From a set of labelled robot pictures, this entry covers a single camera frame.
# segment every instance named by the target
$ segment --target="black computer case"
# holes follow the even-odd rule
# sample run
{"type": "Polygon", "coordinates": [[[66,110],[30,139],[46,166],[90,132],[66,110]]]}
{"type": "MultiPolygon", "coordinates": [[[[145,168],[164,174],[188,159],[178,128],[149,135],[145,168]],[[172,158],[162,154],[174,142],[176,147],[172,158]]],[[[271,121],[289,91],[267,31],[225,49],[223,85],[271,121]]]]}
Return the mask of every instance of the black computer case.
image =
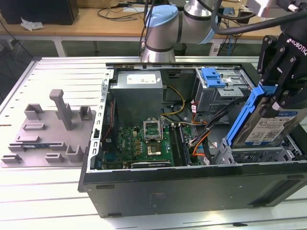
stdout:
{"type": "Polygon", "coordinates": [[[77,0],[0,0],[0,10],[8,24],[21,18],[43,24],[71,25],[78,16],[77,0]]]}

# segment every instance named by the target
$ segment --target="floor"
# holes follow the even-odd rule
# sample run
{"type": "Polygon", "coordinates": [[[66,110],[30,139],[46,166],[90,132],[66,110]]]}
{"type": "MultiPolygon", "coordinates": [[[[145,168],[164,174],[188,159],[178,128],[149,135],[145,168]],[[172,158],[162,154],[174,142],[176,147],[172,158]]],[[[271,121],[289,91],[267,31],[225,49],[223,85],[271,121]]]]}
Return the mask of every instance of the floor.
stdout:
{"type": "MultiPolygon", "coordinates": [[[[94,56],[92,42],[64,41],[63,45],[71,57],[94,56]]],[[[16,81],[22,75],[31,57],[19,44],[14,45],[14,50],[0,52],[0,103],[10,92],[16,81]]],[[[57,57],[54,43],[51,41],[24,41],[23,46],[33,55],[38,57],[57,57]]],[[[207,56],[211,44],[188,44],[186,56],[207,56]]],[[[238,44],[233,51],[233,56],[258,56],[261,45],[238,44]]],[[[138,42],[99,42],[99,56],[137,56],[138,42]]],[[[220,52],[220,56],[227,56],[227,48],[220,52]]]]}

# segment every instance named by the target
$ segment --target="workbench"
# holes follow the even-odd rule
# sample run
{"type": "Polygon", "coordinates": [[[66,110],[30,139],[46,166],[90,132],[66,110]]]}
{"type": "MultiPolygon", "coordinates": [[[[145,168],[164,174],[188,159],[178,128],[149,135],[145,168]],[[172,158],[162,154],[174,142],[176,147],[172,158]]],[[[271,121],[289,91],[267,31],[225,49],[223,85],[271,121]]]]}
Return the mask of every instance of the workbench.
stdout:
{"type": "MultiPolygon", "coordinates": [[[[252,63],[256,57],[177,57],[178,62],[252,63]]],[[[53,57],[32,61],[0,105],[0,153],[25,119],[29,103],[54,110],[51,89],[63,89],[64,101],[97,108],[106,62],[139,62],[138,57],[53,57]]],[[[307,187],[276,207],[102,219],[87,193],[77,191],[80,167],[0,168],[1,229],[302,229],[307,227],[307,187]]]]}
{"type": "MultiPolygon", "coordinates": [[[[239,9],[241,6],[237,2],[223,2],[224,7],[234,7],[239,9]]],[[[120,17],[124,15],[132,14],[133,12],[110,12],[108,17],[120,17]]],[[[79,15],[73,25],[54,25],[45,24],[44,29],[28,31],[21,27],[19,24],[8,25],[3,18],[1,18],[5,27],[12,33],[18,40],[48,40],[53,41],[57,49],[59,57],[66,57],[67,53],[62,44],[62,41],[93,41],[94,50],[98,51],[97,41],[134,41],[140,40],[143,20],[138,16],[133,16],[135,20],[127,22],[115,22],[104,19],[97,15],[96,9],[93,8],[80,8],[79,15]]],[[[250,19],[250,23],[260,22],[261,18],[253,17],[250,19]]],[[[233,22],[230,22],[231,26],[238,26],[233,22]]],[[[279,36],[281,30],[279,27],[274,27],[265,30],[253,31],[242,34],[238,39],[238,43],[245,44],[261,44],[265,35],[279,36]]],[[[12,46],[7,40],[12,37],[7,34],[2,26],[0,26],[0,40],[6,44],[6,47],[11,50],[12,46]]],[[[210,50],[210,56],[216,56],[223,43],[225,36],[216,35],[211,41],[212,46],[210,50]]]]}

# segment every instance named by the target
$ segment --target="chip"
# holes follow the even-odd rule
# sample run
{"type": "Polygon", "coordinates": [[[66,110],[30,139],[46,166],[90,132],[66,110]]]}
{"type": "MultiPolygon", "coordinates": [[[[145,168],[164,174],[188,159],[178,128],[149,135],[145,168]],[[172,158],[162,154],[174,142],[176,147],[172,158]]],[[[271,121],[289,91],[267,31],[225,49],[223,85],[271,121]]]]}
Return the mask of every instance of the chip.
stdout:
{"type": "Polygon", "coordinates": [[[147,143],[147,156],[160,156],[161,155],[161,143],[149,142],[147,143]]]}

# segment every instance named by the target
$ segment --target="green circuit board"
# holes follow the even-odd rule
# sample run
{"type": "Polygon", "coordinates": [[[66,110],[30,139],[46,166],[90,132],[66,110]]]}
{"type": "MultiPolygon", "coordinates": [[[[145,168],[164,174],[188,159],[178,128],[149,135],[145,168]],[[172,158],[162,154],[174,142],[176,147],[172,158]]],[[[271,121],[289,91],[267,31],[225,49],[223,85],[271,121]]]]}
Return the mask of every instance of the green circuit board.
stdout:
{"type": "MultiPolygon", "coordinates": [[[[152,128],[146,131],[147,135],[156,135],[156,133],[156,130],[152,128]]],[[[121,127],[118,134],[117,161],[168,161],[173,166],[167,126],[163,128],[163,139],[158,143],[161,145],[160,155],[148,155],[148,146],[151,143],[146,143],[142,126],[121,127]]]]}
{"type": "MultiPolygon", "coordinates": [[[[192,138],[189,126],[182,128],[186,144],[192,138]]],[[[147,135],[157,135],[157,126],[148,126],[147,135]]],[[[161,130],[161,140],[145,140],[143,126],[124,126],[118,131],[118,147],[116,152],[105,153],[105,163],[107,169],[120,169],[124,162],[154,162],[167,161],[174,165],[173,153],[171,149],[169,127],[163,126],[161,130]]]]}

